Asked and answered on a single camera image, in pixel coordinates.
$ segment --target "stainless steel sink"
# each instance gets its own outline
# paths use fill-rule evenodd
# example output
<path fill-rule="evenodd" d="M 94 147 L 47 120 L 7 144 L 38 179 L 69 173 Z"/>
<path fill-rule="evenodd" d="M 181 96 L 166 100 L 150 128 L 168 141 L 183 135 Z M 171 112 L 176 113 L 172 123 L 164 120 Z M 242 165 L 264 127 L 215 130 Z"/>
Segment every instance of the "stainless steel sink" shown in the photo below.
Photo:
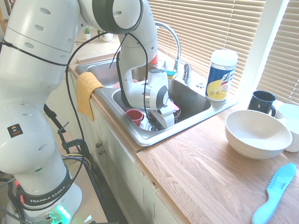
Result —
<path fill-rule="evenodd" d="M 211 116 L 220 113 L 223 110 L 237 103 L 236 97 L 229 95 L 225 101 L 214 102 L 205 97 L 205 89 L 201 89 L 196 85 L 201 80 L 198 80 L 199 75 L 191 75 L 191 82 L 186 84 L 180 77 L 169 79 L 169 97 L 180 108 L 180 112 L 175 114 L 176 124 L 167 128 L 160 129 L 157 124 L 153 124 L 153 119 L 143 119 L 140 127 L 138 127 L 126 115 L 127 108 L 121 101 L 120 88 L 111 88 L 119 82 L 116 63 L 113 62 L 109 69 L 112 60 L 107 60 L 98 63 L 87 65 L 79 65 L 76 68 L 79 72 L 92 72 L 96 78 L 105 86 L 105 88 L 96 89 L 95 92 L 104 100 L 110 108 L 114 116 L 119 120 L 127 132 L 132 136 L 137 144 L 141 146 L 150 146 L 163 139 L 166 139 L 186 128 L 191 127 Z M 160 68 L 158 65 L 150 65 L 149 70 Z M 144 84 L 145 66 L 134 69 L 132 71 L 133 79 L 139 81 L 139 84 Z"/>

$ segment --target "green led light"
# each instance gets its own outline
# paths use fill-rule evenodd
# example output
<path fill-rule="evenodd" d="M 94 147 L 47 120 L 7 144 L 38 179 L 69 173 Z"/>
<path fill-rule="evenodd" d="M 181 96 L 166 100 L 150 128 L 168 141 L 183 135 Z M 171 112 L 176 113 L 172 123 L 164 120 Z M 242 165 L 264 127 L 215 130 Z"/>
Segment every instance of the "green led light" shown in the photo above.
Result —
<path fill-rule="evenodd" d="M 68 224 L 71 220 L 70 213 L 62 205 L 58 205 L 56 207 L 56 210 L 58 211 L 58 213 L 60 214 L 60 216 L 62 218 L 62 220 L 60 220 L 59 222 L 62 222 L 63 224 Z"/>

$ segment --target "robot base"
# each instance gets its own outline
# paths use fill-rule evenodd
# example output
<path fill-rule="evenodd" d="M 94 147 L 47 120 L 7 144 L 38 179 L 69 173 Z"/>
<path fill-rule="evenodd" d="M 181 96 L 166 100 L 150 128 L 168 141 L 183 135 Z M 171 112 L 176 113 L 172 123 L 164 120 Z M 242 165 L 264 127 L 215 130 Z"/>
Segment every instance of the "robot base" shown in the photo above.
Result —
<path fill-rule="evenodd" d="M 52 218 L 55 218 L 56 224 L 69 224 L 77 209 L 79 208 L 82 201 L 81 189 L 76 185 L 72 184 L 70 189 L 62 196 L 62 198 L 51 207 L 41 211 L 28 211 L 24 210 L 25 219 L 27 222 L 32 224 L 49 224 L 50 220 L 46 219 L 46 214 L 52 213 Z M 16 215 L 13 211 L 13 205 L 9 201 L 7 210 Z M 1 224 L 20 224 L 19 221 L 14 218 L 5 215 L 2 219 Z"/>

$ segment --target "lysol wipes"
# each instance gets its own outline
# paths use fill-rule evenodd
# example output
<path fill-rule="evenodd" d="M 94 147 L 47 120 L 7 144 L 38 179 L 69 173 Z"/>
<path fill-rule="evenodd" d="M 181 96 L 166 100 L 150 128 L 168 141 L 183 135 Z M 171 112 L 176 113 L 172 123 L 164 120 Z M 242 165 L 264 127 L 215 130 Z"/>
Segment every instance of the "lysol wipes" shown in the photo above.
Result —
<path fill-rule="evenodd" d="M 216 50 L 212 53 L 206 97 L 213 101 L 223 101 L 228 95 L 238 54 L 232 50 Z"/>

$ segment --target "red cup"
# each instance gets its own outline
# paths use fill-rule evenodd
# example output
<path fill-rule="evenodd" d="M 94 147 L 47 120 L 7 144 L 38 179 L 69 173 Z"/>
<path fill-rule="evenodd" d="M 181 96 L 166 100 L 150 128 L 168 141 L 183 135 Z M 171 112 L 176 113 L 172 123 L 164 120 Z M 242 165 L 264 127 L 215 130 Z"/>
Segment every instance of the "red cup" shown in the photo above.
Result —
<path fill-rule="evenodd" d="M 141 121 L 144 119 L 144 114 L 139 110 L 129 110 L 126 114 L 134 121 L 135 124 L 140 126 Z"/>

